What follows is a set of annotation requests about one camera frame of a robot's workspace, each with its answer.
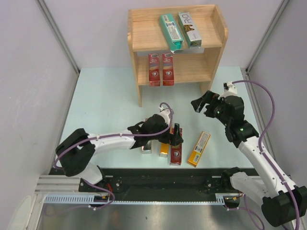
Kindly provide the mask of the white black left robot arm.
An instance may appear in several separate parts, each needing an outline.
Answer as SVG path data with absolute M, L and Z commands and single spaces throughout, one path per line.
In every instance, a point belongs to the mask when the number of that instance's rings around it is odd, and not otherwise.
M 123 133 L 90 135 L 83 128 L 75 130 L 56 148 L 54 167 L 67 177 L 79 177 L 95 191 L 102 191 L 106 180 L 100 168 L 91 163 L 93 156 L 110 150 L 130 150 L 145 146 L 152 140 L 176 146 L 183 143 L 179 124 L 170 124 L 164 112 L 128 127 Z

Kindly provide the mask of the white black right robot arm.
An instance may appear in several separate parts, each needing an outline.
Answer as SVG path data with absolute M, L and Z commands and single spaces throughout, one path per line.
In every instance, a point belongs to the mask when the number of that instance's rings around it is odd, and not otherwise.
M 245 120 L 244 101 L 234 92 L 223 95 L 207 91 L 191 101 L 195 112 L 205 108 L 207 117 L 218 119 L 225 127 L 225 135 L 251 162 L 262 183 L 251 179 L 245 172 L 233 168 L 221 180 L 226 192 L 239 190 L 261 207 L 266 220 L 274 227 L 300 219 L 307 211 L 307 188 L 297 186 L 278 166 L 260 142 L 256 129 Z

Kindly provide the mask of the red 3D toothpaste box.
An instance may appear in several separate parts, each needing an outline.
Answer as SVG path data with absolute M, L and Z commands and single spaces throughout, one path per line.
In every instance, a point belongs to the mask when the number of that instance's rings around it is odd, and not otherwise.
M 174 68 L 173 68 L 173 54 L 163 53 L 163 85 L 173 86 L 174 85 Z
M 160 61 L 158 54 L 148 54 L 148 67 L 149 86 L 160 86 Z
M 180 166 L 181 163 L 182 163 L 182 144 L 178 146 L 171 145 L 170 165 Z

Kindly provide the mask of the teal toothpaste box with barcode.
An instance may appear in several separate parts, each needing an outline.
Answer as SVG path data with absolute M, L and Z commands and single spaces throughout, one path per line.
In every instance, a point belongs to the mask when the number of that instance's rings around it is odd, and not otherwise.
M 182 53 L 184 39 L 172 14 L 162 14 L 159 18 L 160 27 L 171 53 Z

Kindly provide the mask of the silver teal toothpaste box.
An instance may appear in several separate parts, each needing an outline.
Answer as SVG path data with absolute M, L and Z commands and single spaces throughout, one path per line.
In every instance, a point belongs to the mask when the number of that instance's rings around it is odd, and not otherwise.
M 178 23 L 189 48 L 201 47 L 202 38 L 189 12 L 178 14 Z

